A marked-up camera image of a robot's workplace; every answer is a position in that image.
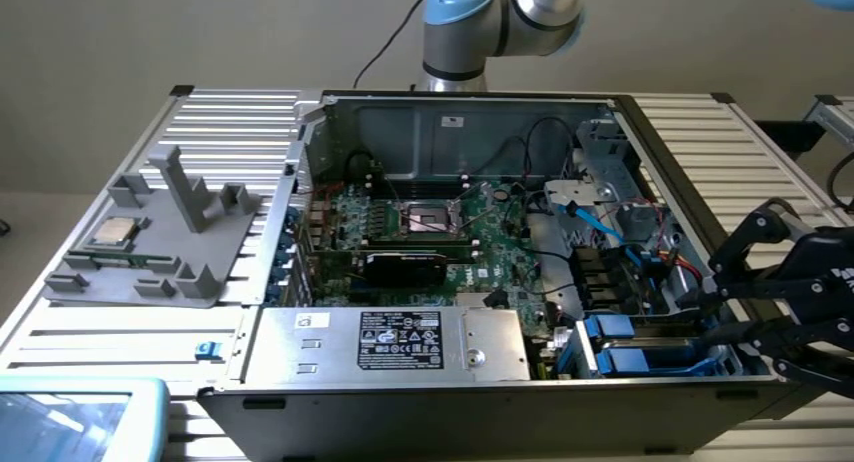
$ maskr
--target green circuit board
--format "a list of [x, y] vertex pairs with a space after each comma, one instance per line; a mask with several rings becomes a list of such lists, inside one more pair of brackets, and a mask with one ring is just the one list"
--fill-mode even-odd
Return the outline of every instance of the green circuit board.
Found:
[[[372, 200], [359, 187], [348, 186], [331, 197], [331, 215], [324, 220], [328, 227], [320, 231], [314, 244], [315, 305], [483, 307], [483, 298], [502, 289], [508, 295], [510, 308], [518, 311], [523, 333], [546, 336], [543, 297], [529, 294], [522, 288], [525, 283], [534, 291], [542, 291], [539, 281], [525, 280], [533, 272], [537, 258], [518, 246], [526, 241], [508, 235], [502, 225], [504, 220], [520, 221], [522, 204], [512, 197], [503, 201], [491, 198], [495, 190], [510, 193], [511, 187], [498, 181], [488, 184], [488, 190], [472, 191], [460, 200], [459, 223], [466, 225], [464, 230], [456, 233], [407, 232], [402, 228], [406, 219], [399, 215], [398, 201]], [[395, 252], [447, 255], [444, 284], [422, 289], [366, 288], [359, 260], [368, 238], [371, 243], [391, 244], [394, 249], [390, 250]]]

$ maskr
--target motherboard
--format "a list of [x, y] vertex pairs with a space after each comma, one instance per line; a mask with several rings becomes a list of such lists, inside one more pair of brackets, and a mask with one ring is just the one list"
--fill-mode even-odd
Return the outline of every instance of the motherboard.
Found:
[[515, 309], [526, 335], [549, 334], [523, 198], [519, 184], [500, 180], [319, 190], [315, 306]]

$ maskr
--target tablet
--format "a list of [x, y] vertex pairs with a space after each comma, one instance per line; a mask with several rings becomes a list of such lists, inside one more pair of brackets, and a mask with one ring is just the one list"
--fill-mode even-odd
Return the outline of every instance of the tablet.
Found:
[[159, 379], [0, 375], [0, 461], [156, 461], [170, 392]]

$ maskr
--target warning label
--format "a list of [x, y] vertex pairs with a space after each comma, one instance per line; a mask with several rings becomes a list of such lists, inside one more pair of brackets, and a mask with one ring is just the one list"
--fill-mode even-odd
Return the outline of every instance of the warning label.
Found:
[[362, 312], [359, 368], [442, 369], [439, 312]]

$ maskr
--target aluminum slotted platform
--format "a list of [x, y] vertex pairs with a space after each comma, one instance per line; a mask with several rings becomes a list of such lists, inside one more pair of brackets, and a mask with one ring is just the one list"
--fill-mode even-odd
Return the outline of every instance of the aluminum slotted platform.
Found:
[[[251, 191], [266, 196], [270, 207], [296, 137], [299, 107], [316, 103], [318, 96], [318, 92], [288, 90], [195, 90], [188, 97], [172, 97], [119, 172], [140, 170], [150, 184], [162, 187], [158, 171], [143, 165], [144, 154], [152, 144], [178, 144], [187, 172], [204, 176], [208, 187], [218, 189], [226, 181], [243, 182]], [[738, 106], [721, 103], [709, 95], [638, 94], [635, 98], [727, 230], [773, 195], [790, 200], [809, 224], [851, 224]], [[854, 99], [846, 104], [854, 114]], [[106, 203], [102, 194], [60, 253], [85, 233]], [[164, 460], [246, 460], [192, 397], [198, 388], [234, 375], [240, 366], [243, 334], [259, 311], [242, 303], [250, 297], [247, 279], [255, 268], [266, 223], [262, 211], [247, 234], [226, 293], [211, 309], [63, 306], [37, 298], [36, 284], [0, 328], [3, 370], [150, 375], [167, 381], [172, 404]], [[785, 250], [765, 249], [751, 258], [751, 264], [779, 262]], [[45, 273], [57, 262], [55, 257]], [[228, 349], [222, 362], [199, 362], [194, 358], [196, 344], [208, 340], [223, 342]], [[851, 427], [854, 403], [826, 395], [781, 422], [743, 424], [690, 460], [850, 460]]]

